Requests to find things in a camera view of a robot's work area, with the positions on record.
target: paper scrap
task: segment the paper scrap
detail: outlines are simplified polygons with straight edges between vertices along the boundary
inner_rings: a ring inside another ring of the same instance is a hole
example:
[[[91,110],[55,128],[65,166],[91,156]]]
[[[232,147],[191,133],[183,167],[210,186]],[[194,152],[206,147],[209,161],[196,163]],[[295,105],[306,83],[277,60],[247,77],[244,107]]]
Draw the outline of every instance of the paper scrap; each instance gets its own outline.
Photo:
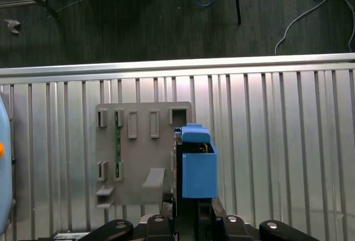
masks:
[[[17,20],[5,20],[7,22],[7,28],[14,34],[20,34],[20,32],[15,28],[20,25],[20,22]]]

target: rectangular slot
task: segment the rectangular slot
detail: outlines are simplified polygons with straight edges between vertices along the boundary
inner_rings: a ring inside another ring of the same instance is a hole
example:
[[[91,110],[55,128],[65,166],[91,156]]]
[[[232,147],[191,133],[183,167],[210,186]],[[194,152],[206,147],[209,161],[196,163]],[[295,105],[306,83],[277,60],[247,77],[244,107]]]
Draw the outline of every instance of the rectangular slot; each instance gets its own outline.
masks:
[[[116,125],[122,127],[124,125],[124,109],[117,109],[115,111]]]
[[[102,187],[97,191],[96,197],[97,197],[98,208],[107,209],[114,203],[114,199],[112,196],[113,190],[114,187],[109,187],[109,188]]]
[[[138,137],[138,113],[137,111],[129,111],[128,114],[128,138],[136,139]]]
[[[150,138],[159,138],[159,110],[150,111]]]
[[[107,126],[107,109],[101,109],[98,111],[98,127]]]
[[[98,162],[99,178],[98,181],[105,181],[107,179],[108,162]]]
[[[187,109],[188,107],[169,108],[170,124],[173,127],[182,127],[190,122],[187,117]]]

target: blue plastic part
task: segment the blue plastic part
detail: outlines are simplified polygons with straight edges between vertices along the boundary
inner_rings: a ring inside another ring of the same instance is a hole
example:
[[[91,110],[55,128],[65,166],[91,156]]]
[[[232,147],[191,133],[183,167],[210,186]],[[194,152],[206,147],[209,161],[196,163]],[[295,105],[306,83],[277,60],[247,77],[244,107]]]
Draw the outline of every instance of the blue plastic part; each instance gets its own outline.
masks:
[[[202,124],[188,123],[182,127],[181,140],[186,143],[206,143],[211,142],[209,129],[202,127]]]
[[[0,96],[0,143],[5,155],[0,158],[0,235],[5,232],[12,205],[12,161],[10,121]]]
[[[217,150],[211,141],[208,128],[202,124],[188,123],[182,127],[183,143],[210,144],[208,153],[182,153],[182,197],[216,198],[217,184]]]
[[[216,198],[217,153],[182,154],[182,197]]]

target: corrugated metal panel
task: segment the corrugated metal panel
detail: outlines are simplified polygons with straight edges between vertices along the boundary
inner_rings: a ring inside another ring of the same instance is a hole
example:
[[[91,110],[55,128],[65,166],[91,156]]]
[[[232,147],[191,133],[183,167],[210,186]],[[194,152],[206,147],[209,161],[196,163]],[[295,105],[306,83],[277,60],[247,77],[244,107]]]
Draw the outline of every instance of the corrugated metal panel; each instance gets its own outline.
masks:
[[[354,240],[349,60],[355,56],[337,64],[310,58],[281,66],[266,58],[247,66],[214,59],[215,65],[191,69],[165,62],[110,73],[83,67],[81,76],[80,67],[60,76],[0,70],[0,91],[10,96],[14,113],[17,157],[16,223],[0,240],[91,230],[114,218],[137,222],[157,212],[154,205],[96,209],[93,173],[95,106],[154,101],[190,101],[193,117],[210,128],[219,151],[219,197],[228,213],[254,225],[282,220],[320,240]]]

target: aluminum rail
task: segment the aluminum rail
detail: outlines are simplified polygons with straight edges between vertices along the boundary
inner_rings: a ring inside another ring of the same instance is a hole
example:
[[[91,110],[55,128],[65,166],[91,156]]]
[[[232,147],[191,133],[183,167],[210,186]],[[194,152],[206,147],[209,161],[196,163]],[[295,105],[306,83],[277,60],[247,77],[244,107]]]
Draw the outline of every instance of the aluminum rail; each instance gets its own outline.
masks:
[[[230,73],[316,71],[336,69],[338,63],[342,63],[339,68],[353,68],[354,62],[355,53],[347,53],[8,68],[0,69],[0,83],[166,77],[171,76],[171,71],[174,71],[176,76],[212,75],[225,73],[226,68]]]

